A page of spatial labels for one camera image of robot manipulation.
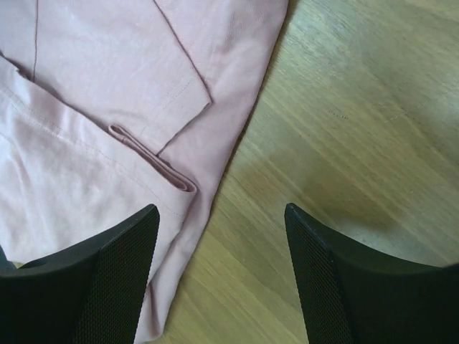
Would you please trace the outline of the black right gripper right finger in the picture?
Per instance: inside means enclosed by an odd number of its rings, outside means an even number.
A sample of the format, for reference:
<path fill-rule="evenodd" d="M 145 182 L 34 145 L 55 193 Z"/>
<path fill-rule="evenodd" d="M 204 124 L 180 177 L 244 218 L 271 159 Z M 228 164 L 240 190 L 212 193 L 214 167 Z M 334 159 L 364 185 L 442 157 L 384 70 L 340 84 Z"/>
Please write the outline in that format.
<path fill-rule="evenodd" d="M 285 229 L 310 343 L 456 343 L 458 266 L 377 251 L 295 204 Z"/>

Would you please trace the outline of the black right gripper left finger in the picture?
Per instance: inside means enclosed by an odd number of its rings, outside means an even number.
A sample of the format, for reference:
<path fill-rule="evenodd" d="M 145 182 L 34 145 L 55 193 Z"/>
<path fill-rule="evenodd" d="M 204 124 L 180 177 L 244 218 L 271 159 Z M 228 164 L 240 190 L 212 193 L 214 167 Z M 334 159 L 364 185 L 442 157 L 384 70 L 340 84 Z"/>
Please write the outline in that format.
<path fill-rule="evenodd" d="M 149 204 L 21 267 L 1 255 L 1 342 L 133 343 L 159 222 Z"/>

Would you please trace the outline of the dusty pink graphic t-shirt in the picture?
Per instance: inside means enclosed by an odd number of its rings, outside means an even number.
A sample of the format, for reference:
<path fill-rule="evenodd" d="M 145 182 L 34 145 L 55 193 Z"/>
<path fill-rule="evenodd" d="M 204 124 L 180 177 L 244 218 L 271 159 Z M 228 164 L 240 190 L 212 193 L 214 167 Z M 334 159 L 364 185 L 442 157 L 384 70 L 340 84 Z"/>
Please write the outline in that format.
<path fill-rule="evenodd" d="M 159 338 L 286 1 L 3 1 L 1 248 L 25 263 L 148 204 L 136 342 Z"/>

